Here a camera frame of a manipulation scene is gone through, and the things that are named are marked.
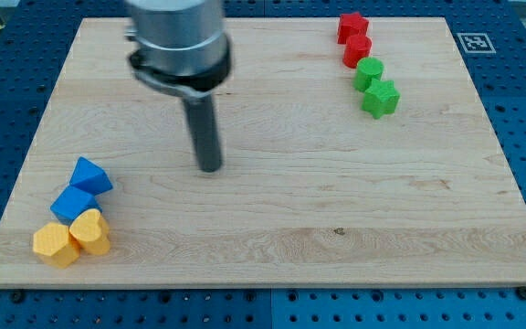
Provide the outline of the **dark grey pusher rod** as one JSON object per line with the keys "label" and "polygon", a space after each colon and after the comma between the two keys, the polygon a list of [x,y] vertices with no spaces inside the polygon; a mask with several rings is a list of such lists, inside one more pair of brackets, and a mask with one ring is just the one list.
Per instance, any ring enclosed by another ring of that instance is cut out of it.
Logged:
{"label": "dark grey pusher rod", "polygon": [[212,96],[182,98],[182,102],[198,167],[203,172],[213,173],[221,168],[223,157]]}

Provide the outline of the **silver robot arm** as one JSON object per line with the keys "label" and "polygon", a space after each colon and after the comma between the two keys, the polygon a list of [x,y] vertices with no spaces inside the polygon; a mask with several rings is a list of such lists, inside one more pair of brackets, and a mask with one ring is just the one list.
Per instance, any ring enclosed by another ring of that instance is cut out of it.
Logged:
{"label": "silver robot arm", "polygon": [[220,169],[222,151],[212,91],[232,68],[231,40],[219,0],[125,0],[137,48],[128,57],[134,77],[182,101],[199,168]]}

